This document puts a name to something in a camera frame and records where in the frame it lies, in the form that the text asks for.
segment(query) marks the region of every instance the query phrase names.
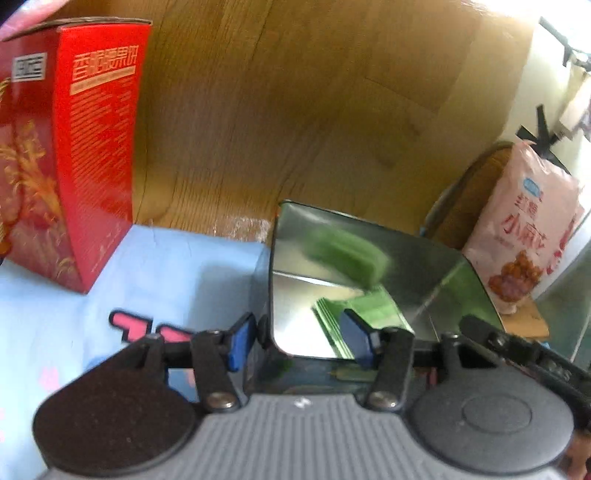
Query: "snack bag label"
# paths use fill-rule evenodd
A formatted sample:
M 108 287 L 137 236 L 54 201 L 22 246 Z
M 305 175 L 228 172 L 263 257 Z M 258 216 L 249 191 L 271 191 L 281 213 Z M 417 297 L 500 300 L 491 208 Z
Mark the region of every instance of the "snack bag label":
M 579 182 L 516 144 L 463 253 L 500 313 L 514 313 L 541 277 L 579 205 Z

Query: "wooden floor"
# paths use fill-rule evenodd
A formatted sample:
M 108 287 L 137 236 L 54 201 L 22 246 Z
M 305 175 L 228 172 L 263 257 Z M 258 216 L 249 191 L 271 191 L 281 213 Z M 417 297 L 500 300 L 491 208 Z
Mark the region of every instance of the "wooden floor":
M 535 0 L 72 0 L 154 21 L 138 223 L 264 241 L 299 200 L 415 232 L 501 133 Z

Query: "chinese characters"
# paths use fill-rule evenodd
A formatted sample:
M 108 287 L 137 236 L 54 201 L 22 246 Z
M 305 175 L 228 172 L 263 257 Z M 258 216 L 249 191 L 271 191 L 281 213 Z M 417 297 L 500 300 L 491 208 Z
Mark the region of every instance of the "chinese characters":
M 517 241 L 526 248 L 535 250 L 544 248 L 544 240 L 547 237 L 535 227 L 533 222 L 538 213 L 536 202 L 529 200 L 526 195 L 520 193 L 515 200 L 515 206 L 519 209 L 519 212 L 510 213 L 501 222 L 503 231 L 507 235 L 516 237 Z
M 138 51 L 139 45 L 129 45 L 76 55 L 72 68 L 72 82 L 135 65 L 138 61 Z

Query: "cardboard box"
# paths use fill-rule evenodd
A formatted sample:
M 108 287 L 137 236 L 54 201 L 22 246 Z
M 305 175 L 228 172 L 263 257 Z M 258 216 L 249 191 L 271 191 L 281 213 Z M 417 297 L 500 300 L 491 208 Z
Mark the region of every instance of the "cardboard box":
M 150 22 L 77 18 L 0 42 L 0 256 L 88 292 L 131 227 Z

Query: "gray plastic housing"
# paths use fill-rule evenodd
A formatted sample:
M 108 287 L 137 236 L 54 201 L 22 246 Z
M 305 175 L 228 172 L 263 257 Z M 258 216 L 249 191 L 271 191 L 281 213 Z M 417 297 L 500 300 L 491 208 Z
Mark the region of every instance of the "gray plastic housing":
M 80 480 L 49 469 L 43 480 Z M 206 417 L 163 463 L 119 480 L 483 480 L 426 451 L 395 414 L 362 408 L 353 395 L 253 395 L 237 413 Z M 564 480 L 554 467 L 511 475 Z

